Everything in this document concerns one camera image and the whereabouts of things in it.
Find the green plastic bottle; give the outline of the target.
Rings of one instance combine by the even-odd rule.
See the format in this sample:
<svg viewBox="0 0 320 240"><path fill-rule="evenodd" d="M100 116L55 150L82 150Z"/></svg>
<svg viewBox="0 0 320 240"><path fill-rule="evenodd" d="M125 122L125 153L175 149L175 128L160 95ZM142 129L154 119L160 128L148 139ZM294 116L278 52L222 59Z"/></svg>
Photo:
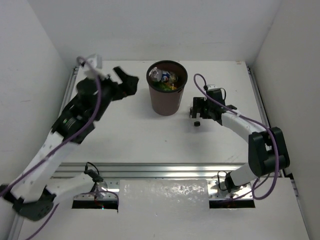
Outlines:
<svg viewBox="0 0 320 240"><path fill-rule="evenodd" d="M171 91L172 90L169 86L167 86L163 82L158 82L155 86L161 91Z"/></svg>

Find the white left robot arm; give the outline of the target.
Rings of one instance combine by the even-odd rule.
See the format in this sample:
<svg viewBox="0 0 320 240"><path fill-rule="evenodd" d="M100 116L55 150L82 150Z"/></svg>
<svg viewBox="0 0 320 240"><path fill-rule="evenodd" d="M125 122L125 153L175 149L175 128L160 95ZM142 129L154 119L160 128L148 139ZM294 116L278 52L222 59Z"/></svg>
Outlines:
<svg viewBox="0 0 320 240"><path fill-rule="evenodd" d="M59 185L49 183L72 152L82 160L110 167L158 164L157 151L169 150L168 145L160 145L166 128L147 118L141 103L133 105L139 79L118 66L114 72L120 82L96 69L87 73L26 169L12 183L1 186L1 197L20 217L37 222L65 199L94 193L103 179L88 168Z"/></svg>

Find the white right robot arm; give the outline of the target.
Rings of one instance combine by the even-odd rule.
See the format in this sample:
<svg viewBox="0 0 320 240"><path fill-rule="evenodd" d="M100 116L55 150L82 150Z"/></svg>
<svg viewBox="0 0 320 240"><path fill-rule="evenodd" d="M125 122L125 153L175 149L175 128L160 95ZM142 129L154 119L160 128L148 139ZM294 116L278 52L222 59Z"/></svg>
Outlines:
<svg viewBox="0 0 320 240"><path fill-rule="evenodd" d="M225 175L224 186L229 193L254 179L290 166L282 130L268 128L243 116L234 105L225 105L220 88L207 90L204 97L194 97L190 117L213 120L232 130L248 144L247 163Z"/></svg>

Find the clear bottle yellow cap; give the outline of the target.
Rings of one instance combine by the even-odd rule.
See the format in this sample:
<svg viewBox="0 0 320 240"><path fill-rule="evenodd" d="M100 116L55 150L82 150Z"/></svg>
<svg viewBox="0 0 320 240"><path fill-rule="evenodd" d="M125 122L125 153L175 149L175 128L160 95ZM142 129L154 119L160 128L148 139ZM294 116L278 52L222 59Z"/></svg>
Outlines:
<svg viewBox="0 0 320 240"><path fill-rule="evenodd" d="M177 87L176 87L174 84L171 84L171 85L170 85L170 88L171 88L172 90L176 90L176 89L177 89Z"/></svg>

